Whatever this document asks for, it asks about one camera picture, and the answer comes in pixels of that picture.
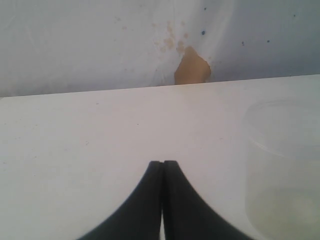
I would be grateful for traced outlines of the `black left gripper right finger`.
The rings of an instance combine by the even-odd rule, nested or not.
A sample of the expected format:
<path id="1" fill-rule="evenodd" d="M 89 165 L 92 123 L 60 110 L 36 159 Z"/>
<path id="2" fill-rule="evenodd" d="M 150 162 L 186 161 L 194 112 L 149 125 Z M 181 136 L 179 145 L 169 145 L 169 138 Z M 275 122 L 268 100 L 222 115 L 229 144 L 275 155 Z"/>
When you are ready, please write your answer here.
<path id="1" fill-rule="evenodd" d="M 214 211 L 177 161 L 163 163 L 162 214 L 167 240 L 254 240 Z"/>

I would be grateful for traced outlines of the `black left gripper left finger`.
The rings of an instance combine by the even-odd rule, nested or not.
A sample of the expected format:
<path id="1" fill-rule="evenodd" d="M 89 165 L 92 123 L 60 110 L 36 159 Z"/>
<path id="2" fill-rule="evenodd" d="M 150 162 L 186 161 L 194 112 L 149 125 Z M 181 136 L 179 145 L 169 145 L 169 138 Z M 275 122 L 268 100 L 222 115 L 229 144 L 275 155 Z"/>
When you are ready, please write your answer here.
<path id="1" fill-rule="evenodd" d="M 151 161 L 130 196 L 81 240 L 158 240 L 164 164 Z"/>

